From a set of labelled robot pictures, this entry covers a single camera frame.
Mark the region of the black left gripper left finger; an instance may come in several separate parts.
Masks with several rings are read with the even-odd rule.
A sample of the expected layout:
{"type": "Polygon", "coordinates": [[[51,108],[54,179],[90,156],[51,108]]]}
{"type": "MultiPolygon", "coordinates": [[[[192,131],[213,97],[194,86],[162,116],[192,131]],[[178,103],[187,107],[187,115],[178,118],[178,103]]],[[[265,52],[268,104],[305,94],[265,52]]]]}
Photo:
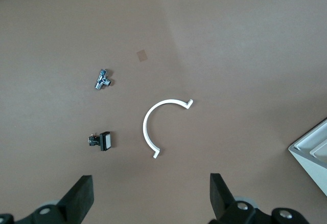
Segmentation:
{"type": "Polygon", "coordinates": [[[93,203],[93,179],[84,175],[57,203],[42,205],[20,220],[11,214],[1,214],[1,223],[82,223],[93,203]]]}

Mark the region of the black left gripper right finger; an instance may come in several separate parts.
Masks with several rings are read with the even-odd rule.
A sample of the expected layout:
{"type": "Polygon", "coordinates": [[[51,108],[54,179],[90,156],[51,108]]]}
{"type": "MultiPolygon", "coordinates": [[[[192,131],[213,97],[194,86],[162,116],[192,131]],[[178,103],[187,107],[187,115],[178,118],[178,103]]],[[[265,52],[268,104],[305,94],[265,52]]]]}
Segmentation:
{"type": "Polygon", "coordinates": [[[215,219],[210,223],[308,223],[299,212],[275,208],[268,215],[247,201],[235,200],[221,174],[210,174],[210,201],[215,219]]]}

